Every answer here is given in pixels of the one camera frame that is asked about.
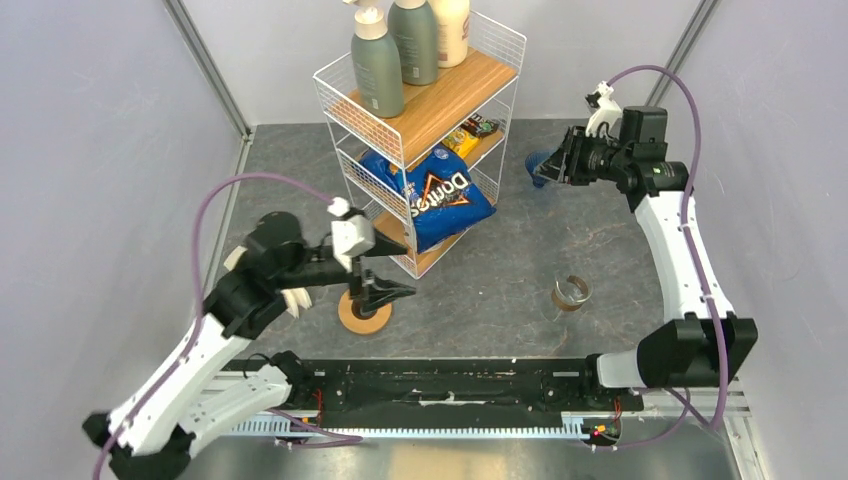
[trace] shelf tier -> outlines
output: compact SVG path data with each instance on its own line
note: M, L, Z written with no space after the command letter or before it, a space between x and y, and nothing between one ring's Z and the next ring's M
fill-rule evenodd
M517 77L515 69L478 50L469 49L464 62L453 68L440 69L439 79L432 85L404 85L406 108L395 118L382 119L381 123L363 121L359 118L363 110L353 108L345 101L332 105L328 114L339 124L358 133L366 143L376 144L372 146L392 163L410 168ZM348 98L357 107L362 106L358 90L348 94Z
M469 170L473 170L484 158L492 153L504 141L504 133L496 132L488 137L482 138L480 144L465 157L465 164ZM377 200L380 205L391 212L397 219L404 224L407 224L407 209L405 199L396 191L390 189L380 180L378 180L371 172L363 167L359 162L362 155L358 155L356 159L348 155L344 150L339 150L342 156L342 168L348 180L352 181L363 192L367 193L371 198Z
M479 170L472 171L471 176L474 183L478 188L480 188L480 191L483 192L489 202L492 205L495 205L497 202L497 183ZM371 212L373 209L366 207L365 211ZM411 227L406 227L400 219L391 215L387 211L383 211L382 213L373 216L372 223L374 224L374 228L383 232L383 234L395 242L401 245L407 245L409 250L407 250L406 255L392 257L392 259L414 278L421 278L424 276L424 274L427 273L427 271L430 270L430 268L435 265L440 258L448 253L448 250L450 250L460 238L468 233L471 228L474 228L468 228L465 231L449 237L440 245L428 250L427 252L415 254L411 247L409 247L409 241L406 239L406 229Z

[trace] round wooden disc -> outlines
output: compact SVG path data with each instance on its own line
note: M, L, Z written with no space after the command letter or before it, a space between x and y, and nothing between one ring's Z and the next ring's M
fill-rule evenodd
M389 317L392 316L392 304L377 310L373 317L366 320L361 320L353 314L353 301L350 299L350 292L345 292L342 299L339 300L339 320L342 325L348 330L359 335L373 335L389 323Z

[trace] blue chip bag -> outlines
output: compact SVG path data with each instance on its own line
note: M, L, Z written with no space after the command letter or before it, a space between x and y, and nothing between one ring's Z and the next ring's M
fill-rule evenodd
M389 162L369 152L362 164L377 178L392 177L395 191L409 201L418 237L418 253L425 252L451 235L494 215L495 208L471 181L465 162L451 150L437 146L415 170L392 174Z

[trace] cream colored bottle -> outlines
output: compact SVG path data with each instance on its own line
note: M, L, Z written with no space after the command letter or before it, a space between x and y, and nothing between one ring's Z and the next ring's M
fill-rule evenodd
M471 0L429 0L439 24L439 68L459 65L468 56Z

